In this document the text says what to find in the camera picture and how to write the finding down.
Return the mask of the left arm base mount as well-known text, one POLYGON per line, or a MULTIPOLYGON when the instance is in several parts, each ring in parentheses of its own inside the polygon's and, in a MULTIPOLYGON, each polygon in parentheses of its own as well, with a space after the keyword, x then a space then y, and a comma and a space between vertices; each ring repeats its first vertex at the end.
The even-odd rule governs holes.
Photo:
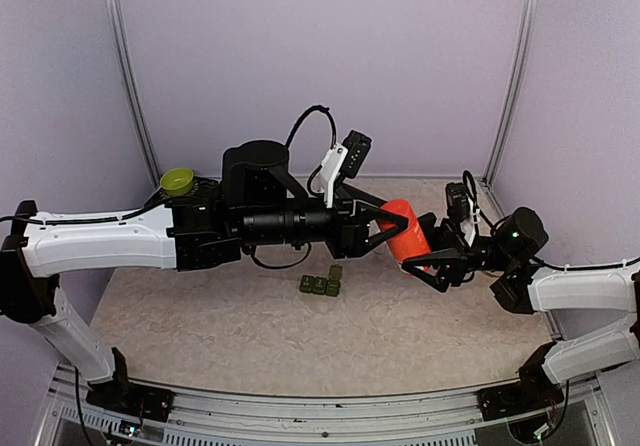
POLYGON ((86 401, 107 411, 166 423, 172 410, 171 390, 130 383, 125 389, 105 385, 91 386, 86 401))

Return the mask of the green pill organizer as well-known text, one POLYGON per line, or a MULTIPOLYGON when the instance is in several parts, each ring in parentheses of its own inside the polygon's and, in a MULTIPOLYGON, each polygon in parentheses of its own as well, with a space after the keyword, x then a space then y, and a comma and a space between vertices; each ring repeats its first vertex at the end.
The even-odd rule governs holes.
POLYGON ((337 297, 341 291, 343 267, 331 265, 326 276, 303 275, 299 282, 299 291, 306 294, 337 297))

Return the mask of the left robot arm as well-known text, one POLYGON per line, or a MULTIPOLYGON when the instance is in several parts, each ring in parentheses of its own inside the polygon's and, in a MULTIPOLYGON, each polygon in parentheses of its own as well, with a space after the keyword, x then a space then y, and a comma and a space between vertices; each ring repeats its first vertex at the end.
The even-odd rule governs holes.
POLYGON ((193 196, 105 216, 46 213, 24 201, 1 247, 2 314, 39 330, 115 408, 133 409, 140 390, 128 379, 123 355, 104 348, 72 310, 60 275, 119 267, 205 270, 260 245, 322 242, 336 259, 362 257, 408 225, 379 199, 335 196, 338 179, 352 176, 364 155, 361 145, 336 145, 319 197, 289 173, 286 145, 254 140, 228 149, 221 181, 193 196))

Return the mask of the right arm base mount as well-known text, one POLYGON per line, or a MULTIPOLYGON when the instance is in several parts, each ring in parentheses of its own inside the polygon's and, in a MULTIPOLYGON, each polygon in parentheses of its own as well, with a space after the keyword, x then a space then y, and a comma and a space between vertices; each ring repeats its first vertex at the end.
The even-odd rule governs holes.
POLYGON ((550 387, 526 388, 520 382, 480 389, 478 406, 485 422, 517 416, 560 404, 564 400, 563 389, 550 387))

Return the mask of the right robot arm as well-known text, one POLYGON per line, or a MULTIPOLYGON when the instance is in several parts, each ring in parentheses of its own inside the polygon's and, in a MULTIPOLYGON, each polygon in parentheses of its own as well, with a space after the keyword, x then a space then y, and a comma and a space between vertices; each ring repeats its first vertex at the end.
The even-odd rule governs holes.
POLYGON ((639 358, 639 261, 553 266, 537 254, 549 236, 538 214, 519 207, 487 236, 467 242, 461 228, 445 220, 434 228, 436 250, 406 259, 402 269, 439 292, 462 284, 470 273, 496 271, 490 289, 513 314, 555 310, 615 310, 623 317, 570 340, 540 347, 519 370, 511 392, 523 410, 535 408, 551 385, 636 361, 639 358))

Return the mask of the red pill bottle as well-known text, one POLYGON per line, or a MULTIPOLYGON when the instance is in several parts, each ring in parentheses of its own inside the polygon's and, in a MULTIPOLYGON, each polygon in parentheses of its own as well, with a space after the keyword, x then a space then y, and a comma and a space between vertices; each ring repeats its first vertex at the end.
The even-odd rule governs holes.
POLYGON ((387 241, 398 267, 401 267, 403 260, 424 256, 431 252, 413 208, 407 200, 395 199, 386 202, 381 206, 381 209, 408 219, 407 228, 387 241))

